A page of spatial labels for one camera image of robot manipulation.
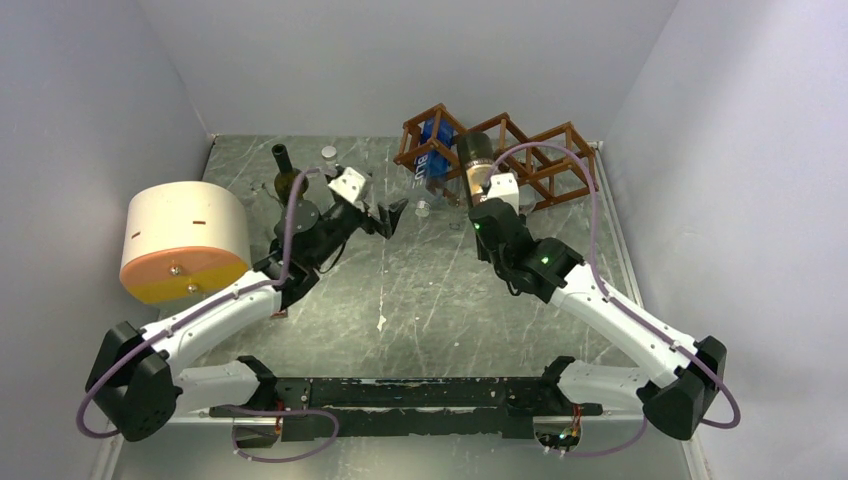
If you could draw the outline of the clear round glass bottle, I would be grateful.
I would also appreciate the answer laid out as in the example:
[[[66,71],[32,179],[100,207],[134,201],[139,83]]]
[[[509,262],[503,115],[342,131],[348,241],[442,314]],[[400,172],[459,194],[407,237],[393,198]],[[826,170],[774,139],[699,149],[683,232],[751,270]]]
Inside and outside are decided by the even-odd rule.
[[[449,228],[462,230],[467,221],[467,198],[463,180],[459,176],[446,180],[442,192],[449,214]]]

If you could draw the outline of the blue square bottle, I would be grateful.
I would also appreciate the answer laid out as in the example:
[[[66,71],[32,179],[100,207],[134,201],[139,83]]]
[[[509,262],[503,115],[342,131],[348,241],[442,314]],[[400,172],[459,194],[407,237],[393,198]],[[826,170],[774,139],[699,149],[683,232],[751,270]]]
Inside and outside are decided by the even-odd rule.
[[[415,158],[409,199],[417,216],[428,217],[432,210],[440,206],[460,205],[459,179],[448,180],[450,170],[450,161],[436,149]]]

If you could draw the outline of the clear bottle silver cap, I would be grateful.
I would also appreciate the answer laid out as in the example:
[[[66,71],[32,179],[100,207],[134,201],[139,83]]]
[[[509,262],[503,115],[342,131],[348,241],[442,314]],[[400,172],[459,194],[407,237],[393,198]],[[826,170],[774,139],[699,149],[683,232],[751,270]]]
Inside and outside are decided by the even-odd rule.
[[[322,172],[327,182],[337,178],[343,172],[344,168],[338,163],[338,153],[334,146],[328,145],[323,147],[321,149],[321,157],[324,164]]]

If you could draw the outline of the dark green labelled wine bottle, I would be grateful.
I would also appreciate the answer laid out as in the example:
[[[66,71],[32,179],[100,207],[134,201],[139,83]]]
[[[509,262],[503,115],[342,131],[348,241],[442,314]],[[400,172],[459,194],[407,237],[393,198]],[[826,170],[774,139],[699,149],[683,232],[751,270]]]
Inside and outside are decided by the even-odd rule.
[[[484,183],[495,160],[491,139],[483,132],[468,132],[455,142],[468,206],[485,196]]]

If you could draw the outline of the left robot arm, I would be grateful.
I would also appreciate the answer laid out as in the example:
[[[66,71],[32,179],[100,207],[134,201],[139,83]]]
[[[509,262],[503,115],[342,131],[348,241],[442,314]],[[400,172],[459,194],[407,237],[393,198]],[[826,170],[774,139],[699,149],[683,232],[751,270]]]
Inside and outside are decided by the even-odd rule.
[[[319,281],[320,266],[357,231],[389,239],[408,202],[379,204],[337,198],[324,213],[302,200],[277,227],[268,256],[233,284],[198,304],[137,329],[127,322],[103,338],[76,414],[77,427],[95,438],[85,413],[95,404],[127,441],[150,437],[172,416],[206,408],[242,407],[261,416],[284,409],[276,376],[242,356],[213,367],[193,362],[242,328],[271,318],[302,299]]]

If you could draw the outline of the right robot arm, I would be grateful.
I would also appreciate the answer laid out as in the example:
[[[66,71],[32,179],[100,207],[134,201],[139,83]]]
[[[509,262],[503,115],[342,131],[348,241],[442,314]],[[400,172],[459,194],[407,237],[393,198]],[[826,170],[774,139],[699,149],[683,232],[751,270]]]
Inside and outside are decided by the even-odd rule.
[[[689,440],[706,424],[719,393],[727,348],[713,336],[696,340],[658,320],[604,280],[564,242],[535,239],[515,209],[500,199],[472,207],[469,219],[478,248],[496,275],[517,293],[581,319],[619,350],[634,367],[574,361],[539,391],[550,413],[575,403],[640,409],[660,432]]]

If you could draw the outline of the clear square gold-label bottle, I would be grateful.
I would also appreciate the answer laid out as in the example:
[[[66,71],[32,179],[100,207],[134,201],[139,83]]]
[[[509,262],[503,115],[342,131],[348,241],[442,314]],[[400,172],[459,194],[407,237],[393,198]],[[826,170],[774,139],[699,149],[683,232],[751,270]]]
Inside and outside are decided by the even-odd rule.
[[[523,185],[519,189],[518,213],[530,215],[536,208],[541,195],[530,185]]]

